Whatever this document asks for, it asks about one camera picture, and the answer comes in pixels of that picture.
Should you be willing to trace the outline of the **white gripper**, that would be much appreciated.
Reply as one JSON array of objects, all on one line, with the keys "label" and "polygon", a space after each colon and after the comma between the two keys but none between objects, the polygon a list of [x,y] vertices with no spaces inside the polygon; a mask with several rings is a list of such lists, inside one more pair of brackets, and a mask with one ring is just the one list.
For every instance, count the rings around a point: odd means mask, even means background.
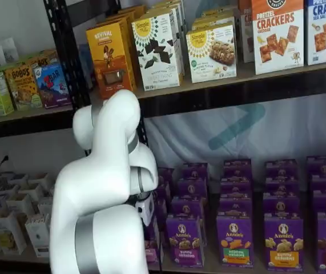
[{"label": "white gripper", "polygon": [[143,220],[143,223],[146,227],[148,227],[151,223],[152,217],[154,215],[154,200],[152,196],[147,196],[144,199],[139,199],[135,208]]}]

